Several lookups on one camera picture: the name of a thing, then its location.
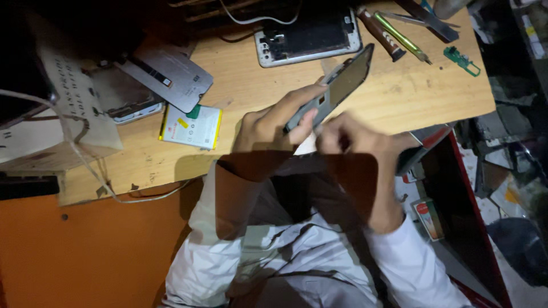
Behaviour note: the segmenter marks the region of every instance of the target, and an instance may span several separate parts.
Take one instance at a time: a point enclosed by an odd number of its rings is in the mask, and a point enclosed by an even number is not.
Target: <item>battery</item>
[[[168,104],[158,139],[214,150],[221,116],[222,109],[200,106],[198,116],[189,118],[186,113]]]

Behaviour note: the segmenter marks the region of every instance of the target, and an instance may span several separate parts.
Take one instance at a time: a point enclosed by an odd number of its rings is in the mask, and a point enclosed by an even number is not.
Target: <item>orange wall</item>
[[[152,307],[201,187],[197,180],[168,198],[136,204],[107,199],[60,208],[55,196],[0,202],[7,306]]]

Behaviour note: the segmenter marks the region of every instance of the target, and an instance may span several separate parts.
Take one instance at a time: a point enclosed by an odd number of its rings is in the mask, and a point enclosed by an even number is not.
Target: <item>brown screwdriver handle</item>
[[[371,15],[367,10],[366,6],[361,4],[356,8],[356,15],[359,19],[362,20],[363,24],[366,26],[367,31],[376,38],[377,41],[386,49],[390,57],[392,57],[392,62],[396,62],[407,51],[401,49],[389,36],[386,31],[383,29],[383,25]]]

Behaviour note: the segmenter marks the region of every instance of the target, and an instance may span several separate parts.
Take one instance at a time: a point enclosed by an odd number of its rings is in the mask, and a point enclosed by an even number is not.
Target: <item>white cable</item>
[[[59,121],[61,123],[61,130],[63,131],[63,135],[65,136],[65,139],[67,139],[68,141],[68,144],[70,144],[72,150],[74,151],[74,153],[76,153],[76,155],[78,156],[78,158],[80,158],[80,160],[82,161],[82,163],[84,163],[84,166],[86,168],[88,168],[88,170],[93,174],[93,176],[101,183],[101,185],[106,189],[106,191],[112,196],[112,198],[120,203],[137,203],[137,202],[146,202],[146,201],[153,201],[153,200],[159,200],[159,199],[163,199],[163,198],[166,198],[168,196],[170,196],[171,194],[179,191],[180,189],[186,187],[186,185],[188,185],[190,183],[190,180],[187,180],[184,184],[182,184],[181,186],[177,187],[176,189],[174,189],[173,191],[171,192],[168,192],[166,193],[165,195],[162,195],[162,196],[159,196],[159,197],[156,197],[156,198],[149,198],[149,199],[139,199],[139,200],[132,200],[132,201],[122,201],[118,198],[118,196],[116,196],[116,194],[112,191],[112,189],[110,189],[110,187],[105,183],[105,180],[103,180],[99,175],[97,175],[97,173],[91,168],[91,166],[88,164],[88,162],[85,160],[84,156],[82,155],[82,153],[80,152],[80,150],[78,149],[78,147],[76,146],[76,144],[74,143],[74,138],[72,137],[72,134],[70,132],[70,129],[69,129],[69,124],[67,123],[67,120],[65,118],[65,115],[63,115],[61,113],[61,111],[59,110],[59,108],[46,101],[45,99],[41,99],[39,97],[36,97],[36,96],[32,96],[32,95],[28,95],[28,94],[23,94],[23,93],[19,93],[19,92],[14,92],[14,91],[8,91],[8,90],[1,90],[0,89],[0,95],[4,95],[4,96],[11,96],[13,98],[20,98],[20,99],[26,99],[26,100],[31,100],[31,101],[35,101],[35,102],[39,102],[40,104],[43,104],[43,105],[46,105],[48,106],[49,108],[51,108],[51,110],[53,110],[55,112],[55,114],[59,117]]]
[[[297,13],[295,14],[295,17],[293,17],[293,19],[291,19],[290,21],[281,21],[279,19],[276,19],[274,17],[268,17],[268,16],[262,16],[262,17],[255,17],[255,18],[252,18],[252,19],[249,19],[249,20],[237,20],[236,18],[234,18],[234,16],[232,16],[232,14],[230,14],[229,12],[229,9],[226,8],[225,6],[225,3],[222,1],[222,0],[219,0],[221,2],[221,5],[222,7],[225,9],[225,12],[226,14],[230,17],[230,19],[232,19],[235,23],[237,24],[240,24],[240,25],[249,25],[249,24],[252,24],[254,22],[257,22],[257,21],[261,21],[261,20],[273,20],[279,24],[282,24],[282,25],[290,25],[292,23],[294,23],[297,18],[299,17],[299,12],[301,11],[301,6],[302,6],[302,0],[301,2],[299,3],[299,6],[297,7]]]

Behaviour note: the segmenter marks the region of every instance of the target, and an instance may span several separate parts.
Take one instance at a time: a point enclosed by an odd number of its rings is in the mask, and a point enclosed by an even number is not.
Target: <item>wooden desk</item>
[[[394,3],[377,3],[369,7],[371,12],[379,9],[405,13]],[[460,39],[450,45],[467,54],[481,68],[481,74],[475,78],[443,55],[448,45],[426,28],[396,20],[390,22],[417,44],[433,65],[420,62],[409,52],[392,63],[387,52],[361,25],[363,43],[375,43],[372,68],[366,82],[337,108],[335,114],[350,110],[373,128],[393,134],[495,110],[466,10],[448,20],[462,26],[458,29]],[[350,56],[341,56],[339,61]],[[236,125],[246,112],[272,105],[286,92],[313,83],[323,75],[319,60],[263,69],[257,61],[252,38],[233,44],[218,38],[200,41],[192,61],[214,76],[214,84],[201,104],[210,106],[226,98],[233,99],[222,115],[217,149],[200,151],[192,146],[158,141],[162,115],[120,126],[118,131],[124,150],[92,163],[93,168],[101,170],[111,180],[114,192],[126,193],[132,186],[144,189],[207,173],[212,160],[229,153]],[[60,176],[59,182],[60,206],[98,198],[96,190],[100,184],[83,166],[68,170]]]

